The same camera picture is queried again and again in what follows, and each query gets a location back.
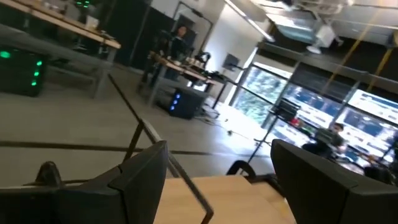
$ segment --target computer tower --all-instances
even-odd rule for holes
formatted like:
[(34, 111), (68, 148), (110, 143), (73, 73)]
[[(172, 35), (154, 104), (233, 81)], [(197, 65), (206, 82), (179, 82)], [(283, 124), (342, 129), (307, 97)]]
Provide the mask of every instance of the computer tower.
[(0, 45), (0, 91), (37, 96), (43, 87), (47, 56)]
[(192, 119), (195, 113), (201, 108), (204, 95), (195, 93), (195, 90), (176, 89), (175, 93), (169, 104), (169, 115), (183, 118)]

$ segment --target glass window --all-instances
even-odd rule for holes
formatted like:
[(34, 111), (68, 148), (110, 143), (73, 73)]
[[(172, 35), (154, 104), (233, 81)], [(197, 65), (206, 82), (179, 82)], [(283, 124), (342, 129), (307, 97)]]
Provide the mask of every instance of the glass window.
[(287, 81), (258, 67), (251, 67), (243, 86), (264, 99), (275, 103)]
[(290, 85), (284, 98), (301, 106), (297, 116), (318, 128), (328, 128), (341, 108), (341, 104), (297, 85)]
[(262, 122), (268, 115), (271, 106), (271, 104), (245, 90), (241, 90), (234, 104), (237, 110), (260, 125), (262, 125)]
[(398, 124), (398, 103), (396, 102), (362, 90), (356, 90), (348, 104)]
[(398, 130), (377, 118), (366, 116), (351, 108), (346, 108), (337, 122), (345, 125), (341, 136), (350, 146), (377, 157), (382, 157), (388, 150)]
[(266, 142), (272, 142), (274, 139), (287, 141), (297, 147), (301, 147), (310, 141), (310, 138), (299, 130), (295, 129), (286, 122), (278, 119), (275, 126), (267, 136)]

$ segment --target wooden desk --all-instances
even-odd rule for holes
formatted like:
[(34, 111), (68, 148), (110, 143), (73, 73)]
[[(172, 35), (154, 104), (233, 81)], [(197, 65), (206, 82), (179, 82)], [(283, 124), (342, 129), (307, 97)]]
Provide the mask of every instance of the wooden desk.
[(104, 44), (113, 47), (115, 49), (120, 49), (121, 45), (115, 41), (103, 37), (97, 30), (85, 29), (85, 25), (69, 19), (64, 15), (57, 13), (53, 10), (47, 9), (46, 7), (37, 3), (33, 0), (0, 0), (0, 3), (5, 4), (14, 9), (18, 9), (22, 12), (28, 13), (34, 17), (42, 19), (44, 21), (55, 24), (66, 30), (70, 30), (76, 34), (88, 37), (90, 39), (96, 40), (98, 42), (103, 42)]
[(275, 189), (266, 182), (253, 184), (253, 187), (283, 216), (287, 223), (295, 223), (289, 204)]
[[(290, 223), (242, 176), (199, 177), (193, 182), (213, 207), (210, 223)], [(204, 215), (182, 179), (166, 180), (155, 224), (200, 223)]]
[(210, 83), (210, 84), (217, 84), (219, 83), (218, 81), (212, 80), (212, 79), (208, 79), (207, 77), (204, 77), (203, 75), (200, 75), (199, 73), (193, 71), (193, 70), (189, 70), (186, 68), (183, 68), (181, 66), (178, 66), (172, 62), (170, 62), (169, 60), (167, 60), (166, 58), (161, 57), (160, 55), (156, 54), (155, 52), (149, 52), (149, 55), (156, 61), (159, 62), (161, 65), (166, 66), (168, 68), (174, 69), (180, 73), (184, 73), (186, 75), (190, 75), (192, 77), (195, 77), (201, 81), (204, 81), (205, 83)]

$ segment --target metal table leg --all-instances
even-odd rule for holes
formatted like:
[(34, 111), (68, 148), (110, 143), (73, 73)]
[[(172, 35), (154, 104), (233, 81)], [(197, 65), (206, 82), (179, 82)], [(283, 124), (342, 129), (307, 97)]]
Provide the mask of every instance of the metal table leg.
[[(118, 50), (113, 48), (113, 47), (110, 48), (109, 54), (108, 54), (108, 58), (106, 59), (106, 61), (109, 62), (110, 64), (113, 64), (114, 56), (116, 55), (117, 51)], [(107, 77), (108, 73), (110, 72), (111, 68), (112, 68), (112, 66), (105, 67), (105, 68), (102, 69), (101, 76), (100, 76), (100, 78), (98, 80), (98, 83), (97, 83), (97, 87), (95, 88), (95, 91), (93, 93), (93, 97), (94, 98), (99, 97), (100, 94), (104, 91), (105, 84), (106, 84), (106, 79), (107, 79), (106, 77)]]
[(152, 106), (153, 102), (155, 100), (156, 97), (156, 93), (158, 88), (160, 87), (160, 83), (162, 81), (162, 79), (164, 78), (164, 75), (166, 74), (167, 71), (167, 67), (164, 65), (161, 65), (162, 67), (160, 68), (160, 72), (159, 72), (159, 76), (156, 78), (155, 82), (154, 82), (154, 87), (152, 88), (151, 92), (150, 92), (150, 96), (148, 99), (147, 104)]
[(222, 94), (224, 93), (224, 90), (225, 90), (227, 84), (228, 84), (228, 82), (224, 82), (224, 85), (223, 85), (222, 89), (220, 90), (220, 92), (218, 93), (218, 96), (217, 96), (217, 98), (216, 98), (216, 101), (214, 101), (213, 106), (211, 107), (211, 109), (214, 110), (214, 109), (216, 108), (217, 103), (219, 102), (219, 100), (220, 100)]
[(148, 82), (149, 70), (153, 66), (153, 64), (154, 64), (154, 61), (150, 57), (148, 57), (147, 63), (145, 65), (145, 69), (144, 69), (144, 74), (142, 74), (142, 77), (138, 83), (137, 92), (140, 92), (142, 90), (142, 87), (144, 85), (146, 85), (146, 83)]

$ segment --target yellow pole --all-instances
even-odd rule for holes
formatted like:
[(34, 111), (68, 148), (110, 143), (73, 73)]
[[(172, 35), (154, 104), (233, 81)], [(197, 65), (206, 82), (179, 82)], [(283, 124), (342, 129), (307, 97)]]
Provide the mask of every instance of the yellow pole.
[(384, 54), (383, 58), (381, 59), (380, 64), (377, 67), (377, 70), (374, 74), (375, 76), (372, 78), (371, 82), (369, 83), (368, 88), (366, 89), (367, 92), (371, 91), (373, 85), (376, 82), (376, 78), (380, 75), (381, 71), (383, 70), (384, 66), (386, 65), (386, 62), (388, 61), (388, 58), (390, 57), (392, 50), (393, 50), (392, 48), (388, 49), (386, 51), (386, 53)]
[(331, 77), (329, 78), (329, 80), (327, 81), (326, 85), (322, 88), (322, 91), (320, 93), (320, 95), (323, 95), (327, 88), (329, 87), (329, 85), (332, 83), (332, 81), (335, 79), (335, 77), (337, 76), (337, 74), (339, 73), (340, 69), (343, 67), (343, 65), (347, 62), (347, 60), (351, 57), (351, 54), (354, 52), (354, 50), (357, 48), (357, 46), (359, 45), (359, 43), (361, 43), (361, 41), (363, 40), (363, 38), (365, 37), (365, 35), (368, 33), (369, 29), (371, 28), (371, 23), (373, 23), (373, 21), (378, 17), (378, 15), (380, 14), (381, 9), (378, 9), (372, 16), (372, 18), (369, 20), (367, 26), (365, 27), (365, 29), (362, 31), (361, 35), (359, 36), (359, 38), (356, 40), (356, 42), (353, 44), (353, 46), (350, 48), (349, 52), (344, 56), (344, 58), (342, 59), (342, 61), (340, 62), (340, 64), (337, 66), (336, 70), (333, 72), (333, 74), (331, 75)]

